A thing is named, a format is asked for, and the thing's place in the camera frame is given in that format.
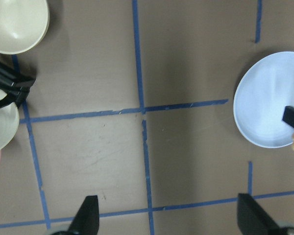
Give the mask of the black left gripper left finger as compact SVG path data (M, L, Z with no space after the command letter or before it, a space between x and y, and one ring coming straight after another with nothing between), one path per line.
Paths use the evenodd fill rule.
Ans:
M99 231L98 197L86 196L67 233L69 235L97 235Z

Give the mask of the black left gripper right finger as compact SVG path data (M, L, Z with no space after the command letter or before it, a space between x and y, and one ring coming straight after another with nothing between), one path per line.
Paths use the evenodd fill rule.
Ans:
M273 235L279 225L247 193L239 193L237 201L237 224L243 235Z

